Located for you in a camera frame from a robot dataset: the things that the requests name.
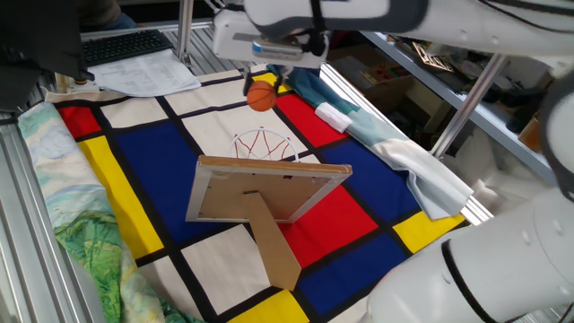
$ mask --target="orange ball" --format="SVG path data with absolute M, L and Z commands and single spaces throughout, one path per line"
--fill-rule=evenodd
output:
M 266 81 L 256 81 L 248 91 L 248 105 L 255 111 L 264 112 L 275 106 L 275 88 Z

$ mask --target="white square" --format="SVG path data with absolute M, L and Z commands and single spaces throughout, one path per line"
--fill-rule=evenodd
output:
M 196 319 L 203 319 L 194 299 L 179 277 L 178 270 L 173 266 L 169 257 L 141 266 L 138 268 L 155 293 L 170 302 L 176 309 Z
M 367 312 L 367 297 L 354 303 L 343 313 L 331 319 L 328 323 L 359 323 L 362 316 Z
M 257 244 L 243 225 L 181 252 L 218 315 L 270 286 Z
M 305 144 L 277 117 L 273 110 L 257 112 L 249 106 L 244 106 L 184 118 L 183 124 L 208 156 L 230 157 L 232 152 L 232 157 L 238 157 L 235 147 L 233 147 L 232 150 L 230 148 L 235 135 L 240 135 L 252 129 L 258 130 L 261 127 L 273 130 L 289 138 L 298 153 L 307 151 Z M 281 160 L 282 155 L 283 158 L 293 156 L 293 150 L 280 136 L 265 133 L 264 137 L 263 133 L 259 132 L 256 144 L 253 145 L 256 137 L 257 131 L 245 134 L 240 138 L 241 142 L 246 146 L 253 146 L 255 156 L 249 156 L 248 148 L 238 140 L 237 147 L 239 148 L 240 158 L 263 158 L 268 155 L 269 150 L 267 149 L 267 144 L 270 150 L 277 147 L 270 155 L 272 160 Z
M 251 66 L 251 73 L 253 73 L 253 74 L 263 72 L 266 70 L 267 70 L 267 64 L 260 64 L 260 65 Z
M 133 98 L 101 107 L 114 128 L 133 127 L 168 118 L 155 98 Z
M 178 115 L 229 104 L 247 102 L 243 96 L 245 81 L 231 81 L 166 95 L 165 99 Z

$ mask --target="cardboard box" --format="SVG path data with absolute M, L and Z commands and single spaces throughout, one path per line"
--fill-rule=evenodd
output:
M 380 49 L 372 48 L 367 44 L 331 50 L 327 60 L 383 113 L 393 111 L 413 84 L 412 76 L 376 85 L 369 82 L 361 71 L 379 64 L 393 62 L 393 60 Z

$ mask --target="basketball hoop drawing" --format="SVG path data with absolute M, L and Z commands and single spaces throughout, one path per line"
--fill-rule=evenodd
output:
M 256 133 L 255 139 L 253 139 L 251 145 L 245 143 L 247 139 L 246 140 L 241 139 L 242 136 L 250 133 Z M 282 140 L 279 142 L 279 144 L 270 145 L 269 141 L 267 140 L 267 135 L 265 133 L 271 133 L 273 135 L 279 136 Z M 269 161 L 273 160 L 271 157 L 272 153 L 281 153 L 281 158 L 278 160 L 279 161 L 282 160 L 285 156 L 285 152 L 287 151 L 287 149 L 291 148 L 291 150 L 293 150 L 293 155 L 295 156 L 295 161 L 299 162 L 299 154 L 297 153 L 297 149 L 295 149 L 295 146 L 293 145 L 289 137 L 282 135 L 277 131 L 271 129 L 265 129 L 264 127 L 250 129 L 242 132 L 239 135 L 235 135 L 230 145 L 230 157 L 239 158 L 240 147 L 244 147 L 247 149 L 248 151 L 247 158 L 253 156 L 254 158 L 259 160 L 268 159 Z M 258 147 L 257 154 L 254 153 L 254 149 L 256 147 Z

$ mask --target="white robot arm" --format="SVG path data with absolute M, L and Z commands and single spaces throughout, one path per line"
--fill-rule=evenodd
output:
M 574 2 L 564 0 L 246 0 L 213 23 L 219 57 L 319 67 L 324 30 L 383 31 L 528 56 L 574 55 Z
M 574 56 L 574 1 L 564 0 L 245 0 L 213 22 L 218 57 L 278 65 L 319 67 L 328 48 L 324 30 Z M 540 118 L 544 155 L 560 190 L 415 254 L 375 287 L 362 322 L 506 322 L 574 301 L 573 84 L 574 72 L 554 84 Z

